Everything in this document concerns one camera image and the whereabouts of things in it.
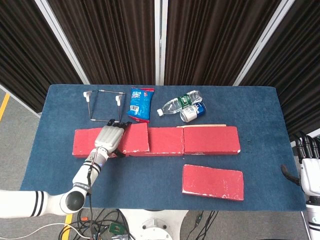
water bottle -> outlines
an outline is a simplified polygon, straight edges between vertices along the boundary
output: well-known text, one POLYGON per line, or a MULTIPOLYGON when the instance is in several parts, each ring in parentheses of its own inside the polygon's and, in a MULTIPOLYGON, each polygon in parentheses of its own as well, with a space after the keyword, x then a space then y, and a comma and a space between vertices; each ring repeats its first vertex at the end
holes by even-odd
POLYGON ((182 109, 191 106, 192 104, 200 103, 202 101, 201 93, 198 90, 193 90, 185 95, 176 97, 168 101, 162 108, 157 110, 159 116, 164 114, 176 114, 182 109))

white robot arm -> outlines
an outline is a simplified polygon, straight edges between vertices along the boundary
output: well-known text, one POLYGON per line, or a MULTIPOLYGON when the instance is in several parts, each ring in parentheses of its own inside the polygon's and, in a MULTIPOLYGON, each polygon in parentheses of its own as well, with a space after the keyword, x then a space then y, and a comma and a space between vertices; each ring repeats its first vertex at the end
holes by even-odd
POLYGON ((288 173, 284 165, 281 165, 281 170, 288 180, 301 186, 304 193, 309 196, 305 203, 308 212, 308 223, 305 221, 305 225, 309 225, 309 230, 307 229, 309 239, 318 240, 320 239, 320 140, 313 139, 303 132, 300 132, 300 135, 302 141, 293 135, 300 163, 300 178, 288 173))
POLYGON ((45 214, 63 216, 82 209, 86 196, 91 193, 91 186, 109 155, 120 154, 117 147, 130 122, 114 123, 114 121, 110 120, 102 128, 94 143, 96 148, 91 151, 74 176, 70 191, 52 196, 45 191, 0 190, 0 218, 38 217, 45 214))

blue snack bag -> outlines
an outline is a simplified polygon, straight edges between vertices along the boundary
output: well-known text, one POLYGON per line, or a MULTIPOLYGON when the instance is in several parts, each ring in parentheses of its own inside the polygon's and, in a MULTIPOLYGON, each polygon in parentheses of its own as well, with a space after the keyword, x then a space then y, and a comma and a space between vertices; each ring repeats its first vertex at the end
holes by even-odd
POLYGON ((131 88, 129 117, 137 122, 149 123, 151 99, 154 88, 131 88))

blue table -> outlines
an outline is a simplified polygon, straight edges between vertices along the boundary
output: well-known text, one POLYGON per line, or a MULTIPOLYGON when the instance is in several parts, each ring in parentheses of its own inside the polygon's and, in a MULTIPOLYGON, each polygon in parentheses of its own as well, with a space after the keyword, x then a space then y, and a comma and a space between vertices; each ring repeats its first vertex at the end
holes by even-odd
MULTIPOLYGON (((52 85, 21 190, 43 190, 57 195, 71 189, 72 179, 83 163, 83 159, 72 156, 75 130, 104 125, 103 122, 89 120, 88 106, 83 97, 84 91, 97 89, 126 92, 122 121, 130 121, 126 114, 130 85, 52 85)), ((178 114, 159 117, 157 109, 191 90, 201 91, 207 112, 190 124, 236 126, 241 153, 109 159, 93 185, 92 206, 226 211, 305 209, 301 189, 288 181, 280 170, 280 164, 286 164, 291 173, 298 175, 276 89, 265 86, 155 86, 149 126, 183 125, 178 114), (242 171, 244 201, 182 194, 184 164, 242 171)), ((93 93, 90 100, 93 118, 118 118, 114 94, 93 93)))

black curtain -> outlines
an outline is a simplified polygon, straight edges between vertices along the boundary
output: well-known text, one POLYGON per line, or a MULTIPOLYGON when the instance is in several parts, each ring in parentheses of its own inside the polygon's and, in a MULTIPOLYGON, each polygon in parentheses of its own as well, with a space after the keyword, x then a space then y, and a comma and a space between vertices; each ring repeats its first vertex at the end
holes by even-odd
POLYGON ((232 85, 279 0, 170 0, 165 85, 232 85))
POLYGON ((320 1, 294 2, 241 85, 277 89, 289 135, 320 128, 320 1))
POLYGON ((92 84, 155 84, 153 0, 49 0, 92 84))
POLYGON ((2 0, 0 26, 0 84, 33 110, 51 84, 82 84, 34 0, 2 0))

